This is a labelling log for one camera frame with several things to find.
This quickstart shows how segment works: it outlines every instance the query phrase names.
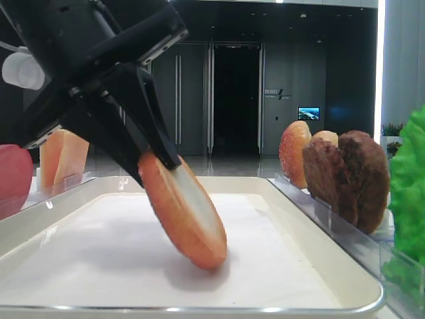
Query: white tray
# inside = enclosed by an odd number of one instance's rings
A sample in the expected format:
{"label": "white tray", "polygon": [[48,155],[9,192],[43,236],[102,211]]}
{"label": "white tray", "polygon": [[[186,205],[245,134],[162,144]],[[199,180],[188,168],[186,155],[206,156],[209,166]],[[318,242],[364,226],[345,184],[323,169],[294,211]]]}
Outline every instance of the white tray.
{"label": "white tray", "polygon": [[197,269],[129,177],[89,181],[0,222],[0,318],[374,318],[380,282],[266,179],[200,177],[229,257]]}

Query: white paper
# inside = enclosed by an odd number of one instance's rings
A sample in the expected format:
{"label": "white paper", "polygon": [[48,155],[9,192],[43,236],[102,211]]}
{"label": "white paper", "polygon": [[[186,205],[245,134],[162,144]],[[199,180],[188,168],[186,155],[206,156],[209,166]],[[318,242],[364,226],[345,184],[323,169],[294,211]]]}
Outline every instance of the white paper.
{"label": "white paper", "polygon": [[211,198],[228,237],[220,270],[200,270],[176,251],[146,195],[104,196],[27,243],[32,254],[7,278],[0,274],[0,304],[340,308],[292,238],[273,226],[262,197]]}

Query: burger patty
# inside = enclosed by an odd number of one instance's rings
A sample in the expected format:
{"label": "burger patty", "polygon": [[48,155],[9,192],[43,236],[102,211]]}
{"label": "burger patty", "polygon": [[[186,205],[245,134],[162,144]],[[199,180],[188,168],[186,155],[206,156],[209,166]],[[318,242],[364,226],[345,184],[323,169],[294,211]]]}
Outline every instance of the burger patty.
{"label": "burger patty", "polygon": [[330,204],[332,211],[357,225],[357,196],[339,149],[321,138],[303,149],[307,189],[311,196]]}
{"label": "burger patty", "polygon": [[341,135],[339,149],[357,195],[357,227],[372,233],[383,219],[390,190],[386,155],[370,135],[359,131]]}

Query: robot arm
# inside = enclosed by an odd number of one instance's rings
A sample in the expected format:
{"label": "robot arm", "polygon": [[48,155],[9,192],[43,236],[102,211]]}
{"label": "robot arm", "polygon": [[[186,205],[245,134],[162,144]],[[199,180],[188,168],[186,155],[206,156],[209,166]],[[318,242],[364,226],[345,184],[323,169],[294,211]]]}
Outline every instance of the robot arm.
{"label": "robot arm", "polygon": [[[153,77],[143,66],[188,32],[167,0],[143,3],[153,14],[122,31],[99,0],[0,0],[0,9],[51,78],[13,126],[10,144],[37,148],[65,128],[102,148],[140,185],[137,162],[146,144],[166,168],[181,165]],[[132,138],[119,110],[146,141]]]}

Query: floor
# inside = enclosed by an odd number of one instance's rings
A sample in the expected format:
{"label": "floor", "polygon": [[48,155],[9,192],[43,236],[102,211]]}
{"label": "floor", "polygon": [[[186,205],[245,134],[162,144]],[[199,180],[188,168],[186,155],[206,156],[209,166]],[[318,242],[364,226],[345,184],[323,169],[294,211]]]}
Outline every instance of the floor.
{"label": "floor", "polygon": [[[277,158],[204,158],[187,157],[185,161],[197,176],[256,176],[273,178],[281,172]],[[128,175],[108,157],[96,156],[87,159],[86,171],[91,176]]]}

